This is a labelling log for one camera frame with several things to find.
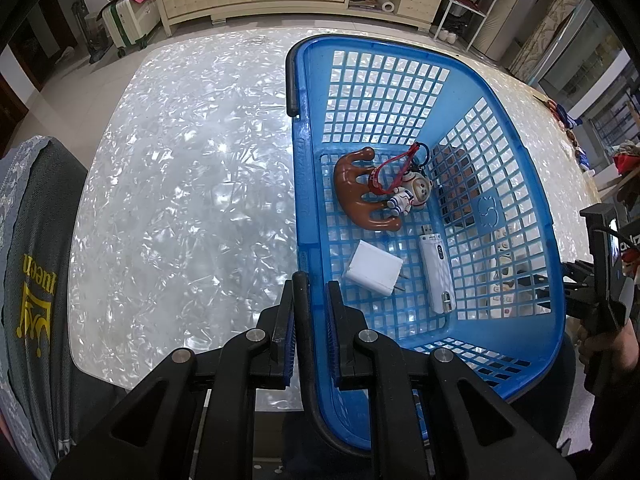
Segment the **blue plastic basket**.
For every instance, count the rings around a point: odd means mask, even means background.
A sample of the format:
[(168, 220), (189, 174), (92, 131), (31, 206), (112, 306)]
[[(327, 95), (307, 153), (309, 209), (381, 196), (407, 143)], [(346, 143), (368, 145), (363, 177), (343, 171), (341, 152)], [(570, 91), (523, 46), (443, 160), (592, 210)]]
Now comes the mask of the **blue plastic basket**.
[[(299, 269), (309, 278), (314, 380), (326, 429), (358, 452), (370, 446), (368, 397), (335, 382), (328, 285), (371, 330), (401, 347), (445, 346), (515, 400), (551, 367), (562, 341), (565, 302), (551, 211), (540, 177), (495, 91), (452, 56), (399, 42), (321, 35), (286, 58), (292, 120)], [(427, 203), (397, 232), (355, 226), (337, 200), (343, 155), (370, 146), (384, 183), (419, 144), (433, 183)], [(422, 226), (442, 237), (456, 308), (435, 314), (420, 254)], [(344, 278), (360, 240), (402, 259), (384, 297)]]

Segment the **white USB dongle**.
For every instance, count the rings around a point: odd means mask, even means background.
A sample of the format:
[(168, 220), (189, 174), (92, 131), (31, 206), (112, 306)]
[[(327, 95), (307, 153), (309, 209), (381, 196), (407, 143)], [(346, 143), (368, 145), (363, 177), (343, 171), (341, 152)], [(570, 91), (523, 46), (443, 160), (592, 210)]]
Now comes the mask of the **white USB dongle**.
[(431, 226), (422, 226), (419, 247), (432, 310), (435, 314), (448, 314), (456, 308), (456, 297), (442, 237)]

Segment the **brown wooden massage comb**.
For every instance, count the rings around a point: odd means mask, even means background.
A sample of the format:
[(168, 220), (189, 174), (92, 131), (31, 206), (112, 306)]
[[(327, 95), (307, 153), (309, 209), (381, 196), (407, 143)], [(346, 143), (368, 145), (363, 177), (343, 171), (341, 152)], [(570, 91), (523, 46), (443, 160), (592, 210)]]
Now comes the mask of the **brown wooden massage comb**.
[(397, 232), (402, 221), (387, 212), (385, 195), (374, 195), (368, 179), (375, 166), (363, 166), (372, 162), (375, 150), (367, 146), (347, 153), (335, 164), (334, 191), (342, 211), (358, 228), (367, 231)]

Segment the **white green suitcase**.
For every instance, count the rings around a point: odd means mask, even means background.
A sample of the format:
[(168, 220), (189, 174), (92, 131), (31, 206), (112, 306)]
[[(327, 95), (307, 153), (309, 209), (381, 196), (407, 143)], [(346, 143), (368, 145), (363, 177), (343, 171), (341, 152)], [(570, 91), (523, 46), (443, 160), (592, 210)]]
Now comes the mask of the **white green suitcase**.
[(100, 19), (113, 41), (118, 58), (132, 48), (143, 50), (160, 24), (155, 0), (112, 0), (100, 12)]

